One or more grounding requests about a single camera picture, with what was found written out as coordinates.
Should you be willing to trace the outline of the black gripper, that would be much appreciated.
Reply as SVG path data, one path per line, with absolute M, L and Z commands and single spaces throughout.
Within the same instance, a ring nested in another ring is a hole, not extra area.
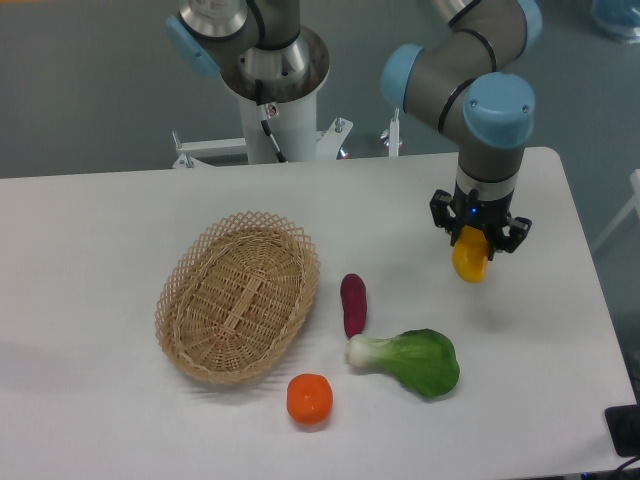
M 488 227 L 488 259 L 492 261 L 496 253 L 515 252 L 532 227 L 530 219 L 510 215 L 511 201 L 511 193 L 497 200 L 482 200 L 469 197 L 456 186 L 453 194 L 437 189 L 429 201 L 429 208 L 434 225 L 449 235 L 451 246 L 455 245 L 464 226 L 478 230 Z

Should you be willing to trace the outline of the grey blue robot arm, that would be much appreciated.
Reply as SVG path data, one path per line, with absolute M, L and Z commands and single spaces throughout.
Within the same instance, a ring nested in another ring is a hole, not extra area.
M 455 189 L 437 191 L 434 223 L 459 244 L 466 228 L 490 253 L 513 252 L 531 223 L 510 212 L 524 147 L 534 126 L 535 95 L 505 72 L 539 37 L 533 1 L 441 1 L 450 37 L 428 50 L 406 44 L 381 75 L 383 97 L 459 149 Z M 184 1 L 166 23 L 180 55 L 202 75 L 220 77 L 243 110 L 253 163 L 319 158 L 313 103 L 329 72 L 324 41 L 300 20 L 296 1 Z

